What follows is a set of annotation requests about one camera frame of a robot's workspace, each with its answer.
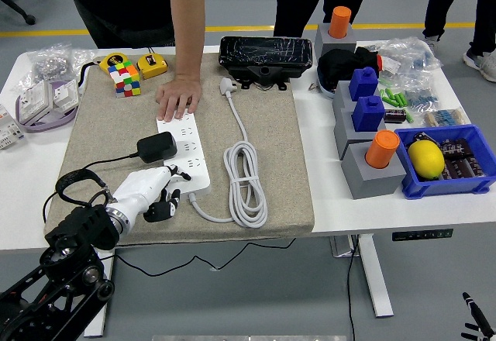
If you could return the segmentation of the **person's left hand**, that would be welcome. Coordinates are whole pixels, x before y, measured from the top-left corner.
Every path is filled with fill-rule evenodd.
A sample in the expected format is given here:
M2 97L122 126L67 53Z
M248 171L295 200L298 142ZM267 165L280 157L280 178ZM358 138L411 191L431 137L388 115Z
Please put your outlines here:
M172 81L161 84L155 97L159 105L157 119L165 122L181 119L186 112L196 110L201 96L202 87L198 78L179 75Z

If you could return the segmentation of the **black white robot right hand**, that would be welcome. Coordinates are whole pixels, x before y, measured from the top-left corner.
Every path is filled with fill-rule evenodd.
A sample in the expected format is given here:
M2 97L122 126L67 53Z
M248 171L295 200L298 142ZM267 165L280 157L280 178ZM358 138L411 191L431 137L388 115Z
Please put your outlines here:
M477 335L472 335L466 332L462 332L460 335L464 339L468 340L495 340L495 331L491 328L488 320L486 319L484 313L481 311L479 306L475 303L472 297L466 293L462 293L463 299L466 302L470 314L474 318L476 324L466 323L465 327L473 331L478 332Z

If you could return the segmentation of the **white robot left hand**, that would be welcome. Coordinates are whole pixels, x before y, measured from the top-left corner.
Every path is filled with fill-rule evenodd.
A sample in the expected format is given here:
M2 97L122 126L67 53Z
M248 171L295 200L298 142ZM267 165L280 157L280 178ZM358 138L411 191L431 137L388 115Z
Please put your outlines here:
M191 180L191 176L178 166L162 166L132 172L115 191L115 201L105 207L108 214L124 219L127 225L132 227L136 217L148 210L174 175L179 175L186 181Z

